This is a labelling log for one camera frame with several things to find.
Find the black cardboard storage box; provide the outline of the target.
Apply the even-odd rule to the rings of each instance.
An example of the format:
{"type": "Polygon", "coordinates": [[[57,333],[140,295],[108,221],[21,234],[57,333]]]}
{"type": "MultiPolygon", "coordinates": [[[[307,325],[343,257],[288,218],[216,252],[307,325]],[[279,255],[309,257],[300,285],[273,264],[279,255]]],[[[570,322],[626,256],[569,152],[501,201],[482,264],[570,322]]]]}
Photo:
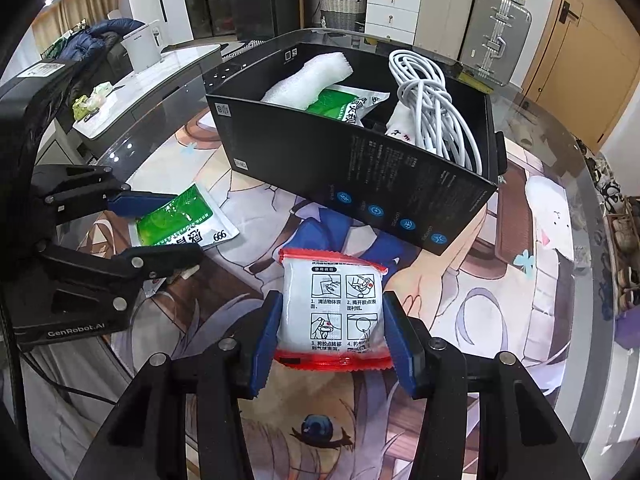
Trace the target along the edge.
{"type": "Polygon", "coordinates": [[[397,103],[387,60],[399,47],[346,30],[294,30],[207,72],[205,94],[233,170],[440,255],[497,191],[506,148],[489,96],[452,77],[446,88],[480,150],[480,174],[385,134],[397,103]],[[331,52],[352,66],[349,86],[389,95],[361,125],[262,102],[274,84],[331,52]]]}

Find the anime print table mat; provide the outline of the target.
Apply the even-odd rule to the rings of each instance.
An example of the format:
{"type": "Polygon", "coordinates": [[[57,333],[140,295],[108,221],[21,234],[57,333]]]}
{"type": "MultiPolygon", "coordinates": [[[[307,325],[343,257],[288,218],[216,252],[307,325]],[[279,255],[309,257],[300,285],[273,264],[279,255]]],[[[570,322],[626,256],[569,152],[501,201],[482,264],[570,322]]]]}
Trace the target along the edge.
{"type": "Polygon", "coordinates": [[[130,326],[108,337],[136,372],[152,354],[193,356],[218,340],[268,292],[288,290],[303,311],[286,331],[282,360],[257,399],[241,406],[258,479],[405,479],[425,411],[391,370],[318,370],[322,351],[345,360],[378,353],[380,297],[393,292],[406,313],[461,351],[507,351],[547,399],[561,387],[570,344],[574,248],[567,195],[542,161],[506,148],[498,190],[440,254],[426,252],[274,185],[228,162],[211,114],[198,114],[163,142],[131,139],[108,158],[137,191],[209,192],[235,226],[196,272],[145,285],[130,326]],[[293,264],[293,252],[337,254],[338,269],[293,264]]]}

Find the blue puffer jacket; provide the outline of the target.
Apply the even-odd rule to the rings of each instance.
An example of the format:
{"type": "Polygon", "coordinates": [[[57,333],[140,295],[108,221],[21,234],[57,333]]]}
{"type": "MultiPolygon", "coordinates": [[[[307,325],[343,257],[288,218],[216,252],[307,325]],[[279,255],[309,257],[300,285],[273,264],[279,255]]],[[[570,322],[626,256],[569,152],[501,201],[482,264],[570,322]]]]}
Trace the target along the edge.
{"type": "Polygon", "coordinates": [[[133,18],[114,18],[91,25],[74,36],[58,55],[60,61],[90,64],[99,61],[122,38],[144,25],[133,18]]]}

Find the wicker laundry basket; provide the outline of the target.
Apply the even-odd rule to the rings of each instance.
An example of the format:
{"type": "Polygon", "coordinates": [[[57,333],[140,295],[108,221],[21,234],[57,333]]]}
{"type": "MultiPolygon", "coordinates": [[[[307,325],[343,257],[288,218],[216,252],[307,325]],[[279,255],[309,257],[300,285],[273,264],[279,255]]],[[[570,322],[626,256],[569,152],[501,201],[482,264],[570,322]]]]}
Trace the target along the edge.
{"type": "Polygon", "coordinates": [[[364,23],[367,0],[320,0],[323,28],[354,30],[364,23]]]}

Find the green medicine sachet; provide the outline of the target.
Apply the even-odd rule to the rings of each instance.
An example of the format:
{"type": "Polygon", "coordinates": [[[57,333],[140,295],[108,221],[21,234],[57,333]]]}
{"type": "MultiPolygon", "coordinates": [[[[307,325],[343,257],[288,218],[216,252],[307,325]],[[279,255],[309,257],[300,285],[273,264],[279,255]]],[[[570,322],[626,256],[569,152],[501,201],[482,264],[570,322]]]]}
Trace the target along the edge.
{"type": "Polygon", "coordinates": [[[306,108],[306,112],[361,126],[362,118],[389,97],[388,92],[332,84],[320,92],[318,99],[306,108]]]}
{"type": "Polygon", "coordinates": [[[239,229],[199,183],[166,205],[128,223],[132,246],[198,244],[203,249],[230,242],[239,229]]]}

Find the bamboo shoe rack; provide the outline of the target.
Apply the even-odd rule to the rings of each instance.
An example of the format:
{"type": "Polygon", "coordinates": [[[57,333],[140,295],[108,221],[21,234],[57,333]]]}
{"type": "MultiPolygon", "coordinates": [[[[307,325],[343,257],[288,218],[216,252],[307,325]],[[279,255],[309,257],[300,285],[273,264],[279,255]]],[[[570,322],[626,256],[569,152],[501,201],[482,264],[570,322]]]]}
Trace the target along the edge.
{"type": "Polygon", "coordinates": [[[639,305],[639,237],[630,214],[605,217],[612,244],[612,275],[616,315],[639,305]]]}

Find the white bubble foam wrap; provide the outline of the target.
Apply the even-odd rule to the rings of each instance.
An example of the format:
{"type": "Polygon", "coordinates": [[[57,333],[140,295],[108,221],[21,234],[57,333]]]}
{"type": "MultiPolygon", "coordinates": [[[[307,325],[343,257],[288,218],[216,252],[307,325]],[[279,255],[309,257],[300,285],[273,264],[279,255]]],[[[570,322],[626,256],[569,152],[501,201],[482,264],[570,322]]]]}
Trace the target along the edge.
{"type": "Polygon", "coordinates": [[[318,100],[320,93],[348,78],[354,70],[342,52],[316,55],[292,76],[271,87],[262,102],[306,110],[318,100]]]}

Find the wooden door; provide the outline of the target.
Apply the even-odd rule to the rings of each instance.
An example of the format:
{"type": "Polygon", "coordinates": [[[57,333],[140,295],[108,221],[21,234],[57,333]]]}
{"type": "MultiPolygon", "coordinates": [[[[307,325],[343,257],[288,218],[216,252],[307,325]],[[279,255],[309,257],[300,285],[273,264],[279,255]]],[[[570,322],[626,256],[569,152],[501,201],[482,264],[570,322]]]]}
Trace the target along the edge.
{"type": "Polygon", "coordinates": [[[639,82],[639,34],[615,0],[552,0],[526,98],[600,151],[639,82]]]}

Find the white electric kettle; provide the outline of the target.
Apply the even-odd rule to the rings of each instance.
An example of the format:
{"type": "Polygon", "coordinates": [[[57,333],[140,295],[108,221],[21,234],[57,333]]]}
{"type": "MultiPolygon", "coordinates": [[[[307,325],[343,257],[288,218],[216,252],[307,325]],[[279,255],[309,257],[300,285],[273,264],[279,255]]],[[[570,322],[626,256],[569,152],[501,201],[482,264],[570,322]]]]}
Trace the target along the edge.
{"type": "Polygon", "coordinates": [[[160,62],[162,40],[159,21],[145,24],[122,38],[122,46],[127,51],[132,70],[136,74],[160,62]]]}

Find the beige suitcase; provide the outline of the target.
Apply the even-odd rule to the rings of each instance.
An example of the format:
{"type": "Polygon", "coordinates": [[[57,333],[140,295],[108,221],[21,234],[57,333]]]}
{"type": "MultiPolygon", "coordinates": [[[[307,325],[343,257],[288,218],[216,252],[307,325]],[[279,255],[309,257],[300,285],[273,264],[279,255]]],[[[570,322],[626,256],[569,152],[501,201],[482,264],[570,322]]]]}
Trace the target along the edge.
{"type": "Polygon", "coordinates": [[[413,45],[456,60],[474,0],[421,0],[413,45]]]}

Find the purple shopping bag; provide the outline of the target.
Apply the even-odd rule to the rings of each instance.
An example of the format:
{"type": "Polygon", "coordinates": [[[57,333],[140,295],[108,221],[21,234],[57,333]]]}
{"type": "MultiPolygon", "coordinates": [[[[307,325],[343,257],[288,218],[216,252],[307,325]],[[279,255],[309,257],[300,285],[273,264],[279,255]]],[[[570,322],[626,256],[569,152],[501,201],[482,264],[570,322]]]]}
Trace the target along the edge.
{"type": "Polygon", "coordinates": [[[627,350],[640,348],[640,307],[627,310],[616,318],[614,339],[627,350]]]}

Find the silver suitcase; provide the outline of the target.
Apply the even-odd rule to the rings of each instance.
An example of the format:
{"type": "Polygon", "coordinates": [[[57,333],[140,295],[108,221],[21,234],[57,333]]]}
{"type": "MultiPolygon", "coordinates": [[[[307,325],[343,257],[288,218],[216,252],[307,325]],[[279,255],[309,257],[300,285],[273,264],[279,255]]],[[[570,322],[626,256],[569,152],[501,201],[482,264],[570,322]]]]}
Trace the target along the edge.
{"type": "Polygon", "coordinates": [[[474,0],[459,61],[477,76],[505,86],[523,51],[532,14],[513,0],[474,0]]]}

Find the grey side cabinet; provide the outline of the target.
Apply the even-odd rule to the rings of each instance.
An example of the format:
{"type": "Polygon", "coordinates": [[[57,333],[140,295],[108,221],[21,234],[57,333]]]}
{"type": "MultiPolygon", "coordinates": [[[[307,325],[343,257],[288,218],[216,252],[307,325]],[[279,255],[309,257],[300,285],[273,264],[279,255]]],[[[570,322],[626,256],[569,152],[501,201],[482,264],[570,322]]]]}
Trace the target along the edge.
{"type": "Polygon", "coordinates": [[[38,164],[86,164],[99,159],[127,132],[153,136],[181,127],[206,107],[204,75],[222,62],[219,44],[166,52],[160,62],[114,84],[93,117],[64,131],[52,122],[40,143],[38,164]]]}

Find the red white mask packet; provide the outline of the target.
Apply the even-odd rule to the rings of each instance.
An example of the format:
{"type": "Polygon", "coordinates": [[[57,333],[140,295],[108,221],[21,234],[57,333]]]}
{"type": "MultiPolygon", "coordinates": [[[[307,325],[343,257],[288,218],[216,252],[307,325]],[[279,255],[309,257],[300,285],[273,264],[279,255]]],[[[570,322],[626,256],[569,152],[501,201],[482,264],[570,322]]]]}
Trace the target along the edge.
{"type": "Polygon", "coordinates": [[[314,372],[393,366],[384,337],[386,266],[328,250],[282,248],[279,256],[278,362],[314,372]]]}

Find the white plush toy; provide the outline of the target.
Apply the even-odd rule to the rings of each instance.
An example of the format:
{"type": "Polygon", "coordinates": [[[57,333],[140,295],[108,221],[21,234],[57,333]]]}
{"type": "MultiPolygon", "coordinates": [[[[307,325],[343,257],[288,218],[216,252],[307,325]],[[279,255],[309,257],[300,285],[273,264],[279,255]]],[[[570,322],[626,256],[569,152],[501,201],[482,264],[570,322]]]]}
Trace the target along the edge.
{"type": "Polygon", "coordinates": [[[385,134],[411,145],[416,144],[416,125],[412,111],[400,101],[397,102],[386,124],[385,134]]]}

